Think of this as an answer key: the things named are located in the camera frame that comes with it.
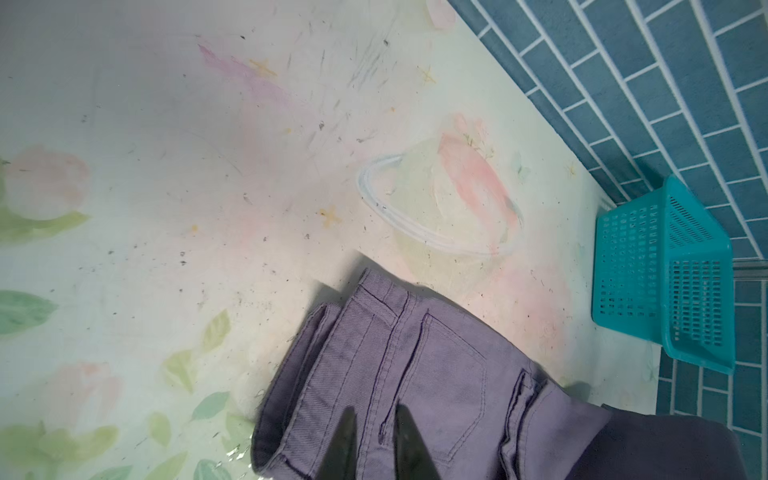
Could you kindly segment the teal plastic basket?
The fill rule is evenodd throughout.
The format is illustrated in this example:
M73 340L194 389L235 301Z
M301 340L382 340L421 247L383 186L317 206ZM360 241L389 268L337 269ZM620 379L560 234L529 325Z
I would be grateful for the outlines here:
M675 176L596 219L591 315L610 330L726 375L736 363L733 252Z

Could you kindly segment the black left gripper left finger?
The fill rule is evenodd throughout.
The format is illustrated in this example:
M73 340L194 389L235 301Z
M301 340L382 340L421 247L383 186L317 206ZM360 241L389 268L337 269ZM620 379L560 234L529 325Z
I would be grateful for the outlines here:
M357 416L344 409L318 469L317 480L355 480L357 465Z

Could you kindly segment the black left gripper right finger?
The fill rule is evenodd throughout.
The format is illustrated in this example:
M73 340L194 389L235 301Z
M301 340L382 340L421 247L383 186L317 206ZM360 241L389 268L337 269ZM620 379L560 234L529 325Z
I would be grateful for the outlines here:
M399 403L394 426L395 476L397 480L440 480L410 410Z

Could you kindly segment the purple trousers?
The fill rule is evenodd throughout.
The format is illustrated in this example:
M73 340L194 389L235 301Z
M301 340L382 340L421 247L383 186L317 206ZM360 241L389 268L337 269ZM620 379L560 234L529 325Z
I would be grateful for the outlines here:
M353 418L356 477L392 479L402 410L443 479L746 477L725 426L573 397L479 319L374 269L303 322L261 404L252 468L315 479Z

